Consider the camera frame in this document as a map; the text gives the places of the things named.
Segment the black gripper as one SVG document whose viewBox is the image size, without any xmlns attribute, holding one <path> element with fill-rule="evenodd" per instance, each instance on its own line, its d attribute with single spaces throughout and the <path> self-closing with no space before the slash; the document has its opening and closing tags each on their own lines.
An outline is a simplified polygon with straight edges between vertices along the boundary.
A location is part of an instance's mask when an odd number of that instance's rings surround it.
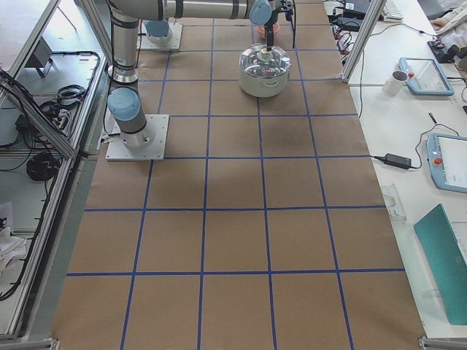
<svg viewBox="0 0 467 350">
<path fill-rule="evenodd" d="M 293 21 L 294 1 L 290 0 L 272 0 L 269 2 L 272 9 L 271 21 L 277 22 L 279 16 L 283 14 L 287 22 Z M 271 51 L 274 46 L 274 25 L 266 24 L 266 50 Z"/>
</svg>

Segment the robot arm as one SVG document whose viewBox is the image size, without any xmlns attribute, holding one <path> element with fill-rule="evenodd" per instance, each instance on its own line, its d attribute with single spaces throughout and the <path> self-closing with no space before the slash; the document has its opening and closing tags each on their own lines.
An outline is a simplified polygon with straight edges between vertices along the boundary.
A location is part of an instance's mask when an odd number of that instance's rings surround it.
<svg viewBox="0 0 467 350">
<path fill-rule="evenodd" d="M 248 19 L 263 27 L 266 42 L 254 44 L 240 55 L 242 90 L 257 98 L 269 98 L 281 93 L 288 83 L 290 59 L 274 44 L 274 24 L 281 13 L 289 21 L 296 19 L 292 1 L 109 1 L 108 5 L 112 54 L 109 75 L 116 90 L 109 94 L 107 104 L 128 148 L 145 147 L 155 137 L 137 90 L 136 43 L 141 22 L 145 23 L 147 35 L 156 38 L 170 34 L 170 18 Z"/>
</svg>

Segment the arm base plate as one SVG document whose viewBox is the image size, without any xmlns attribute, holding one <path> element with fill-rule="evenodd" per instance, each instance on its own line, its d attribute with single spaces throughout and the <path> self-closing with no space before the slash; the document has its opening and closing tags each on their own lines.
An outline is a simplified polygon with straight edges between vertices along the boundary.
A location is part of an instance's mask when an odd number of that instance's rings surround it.
<svg viewBox="0 0 467 350">
<path fill-rule="evenodd" d="M 182 29 L 182 23 L 144 20 L 136 46 L 142 50 L 178 51 L 182 41 Z"/>
<path fill-rule="evenodd" d="M 168 114 L 146 114 L 147 124 L 139 133 L 120 131 L 117 123 L 109 139 L 106 159 L 110 161 L 163 160 L 169 128 Z"/>
</svg>

